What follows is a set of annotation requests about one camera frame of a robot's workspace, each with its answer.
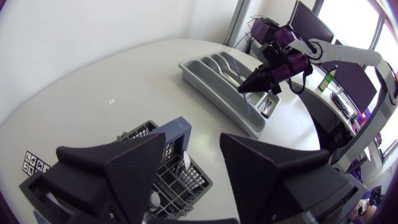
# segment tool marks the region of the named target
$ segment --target monitor screen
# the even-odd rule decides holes
[[[338,66],[335,73],[335,81],[344,88],[360,112],[364,112],[376,95],[376,89],[368,75],[357,63],[351,62],[325,62],[323,68],[330,71],[335,65]]]
[[[334,35],[331,30],[300,1],[296,1],[289,25],[308,39],[315,38],[329,43],[333,40]]]

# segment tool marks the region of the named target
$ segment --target black cable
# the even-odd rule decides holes
[[[240,42],[241,42],[246,36],[248,36],[249,34],[252,34],[252,35],[253,35],[252,32],[254,32],[254,31],[259,27],[260,24],[263,24],[263,23],[264,23],[264,21],[262,21],[262,20],[260,20],[260,21],[261,21],[261,22],[258,23],[258,24],[255,26],[255,28],[251,29],[250,32],[248,32],[247,34],[245,34],[245,35],[242,37],[242,39],[239,40],[239,42],[235,45],[234,49],[240,44]]]
[[[292,90],[292,92],[295,93],[295,94],[297,94],[297,95],[302,94],[302,93],[304,92],[304,90],[305,90],[305,79],[306,79],[306,77],[307,77],[307,76],[303,73],[303,88],[302,88],[301,90],[299,90],[299,91],[295,91],[295,90],[292,88],[292,79],[291,79],[291,78],[288,79],[287,82],[289,83],[289,88],[290,88],[290,90]]]

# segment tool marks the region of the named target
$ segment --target wire basket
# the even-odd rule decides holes
[[[153,121],[147,121],[131,131],[123,132],[117,141],[125,141],[145,136],[158,128]],[[175,142],[166,145],[163,150],[160,166],[152,190],[160,197],[160,207],[151,212],[164,219],[178,219],[193,210],[193,205],[213,185],[210,178],[191,159],[188,170],[183,157],[177,154]]]
[[[174,155],[157,170],[153,190],[159,194],[160,207],[155,216],[178,219],[193,210],[195,204],[213,185],[210,178],[191,159],[185,169],[183,157]]]
[[[115,140],[114,142],[143,137],[149,134],[151,131],[155,130],[156,128],[158,128],[158,125],[156,125],[153,121],[147,121],[144,124],[138,126],[138,128],[129,131],[128,133],[123,132],[117,137],[117,140]]]
[[[156,125],[153,121],[147,121],[144,124],[138,126],[137,128],[129,131],[128,133],[123,132],[121,135],[117,137],[117,140],[115,140],[114,142],[143,137],[149,134],[151,131],[155,130],[156,128],[158,128],[158,125]],[[163,164],[165,161],[170,159],[173,156],[173,153],[174,153],[174,142],[164,147],[160,163]]]

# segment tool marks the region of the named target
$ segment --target metal pole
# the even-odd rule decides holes
[[[227,45],[228,47],[234,47],[250,2],[251,0],[238,0],[231,23],[229,24],[228,30],[226,32],[225,40],[223,42],[224,45]]]

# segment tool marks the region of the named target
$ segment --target white table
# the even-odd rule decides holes
[[[340,111],[340,109],[331,100],[332,91],[329,88],[326,88],[324,91],[321,91],[318,88],[318,85],[322,82],[324,77],[325,77],[325,72],[323,72],[322,70],[320,70],[320,68],[313,65],[313,73],[307,77],[305,82],[305,89],[313,96],[317,97],[320,101],[322,101],[322,103],[327,105],[327,107],[329,107],[329,109],[331,109],[334,112],[334,114],[337,115],[339,120],[341,120],[341,122],[344,123],[347,130],[350,131],[352,135],[355,135],[356,132],[354,131],[350,121],[344,116],[344,114]],[[303,83],[302,74],[292,77],[292,81],[301,86],[301,84]]]
[[[54,165],[58,146],[106,144],[147,120],[163,125],[179,116],[192,125],[188,153],[213,181],[194,210],[181,219],[238,218],[218,136],[222,131],[248,135],[182,80],[178,67],[181,61],[220,50],[250,69],[260,65],[224,45],[166,40],[73,72],[21,106],[0,127],[0,190],[19,221],[35,223],[33,208],[18,188],[27,178],[22,171],[26,150]],[[280,106],[259,140],[292,149],[319,149],[317,132],[304,104],[286,83],[281,87]]]

